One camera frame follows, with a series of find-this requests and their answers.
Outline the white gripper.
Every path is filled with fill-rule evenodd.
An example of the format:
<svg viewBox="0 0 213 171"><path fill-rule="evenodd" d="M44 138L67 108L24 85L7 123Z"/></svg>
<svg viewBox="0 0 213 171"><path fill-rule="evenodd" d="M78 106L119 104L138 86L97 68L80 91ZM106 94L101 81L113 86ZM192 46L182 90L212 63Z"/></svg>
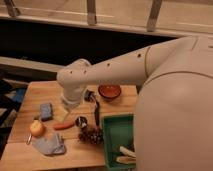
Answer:
<svg viewBox="0 0 213 171"><path fill-rule="evenodd" d="M69 114L67 110L73 110L81 103L83 93L84 89L80 87L63 89L61 102L64 107L59 106L55 109L55 119L59 122L64 121Z"/></svg>

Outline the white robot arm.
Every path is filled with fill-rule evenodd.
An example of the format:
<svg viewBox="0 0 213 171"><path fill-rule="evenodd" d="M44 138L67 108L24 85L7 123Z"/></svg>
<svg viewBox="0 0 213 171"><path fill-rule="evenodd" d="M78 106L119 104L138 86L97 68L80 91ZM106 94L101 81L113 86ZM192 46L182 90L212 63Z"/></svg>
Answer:
<svg viewBox="0 0 213 171"><path fill-rule="evenodd" d="M61 69L62 101L88 84L140 85L134 111L137 171L213 171L213 38L183 37L95 65Z"/></svg>

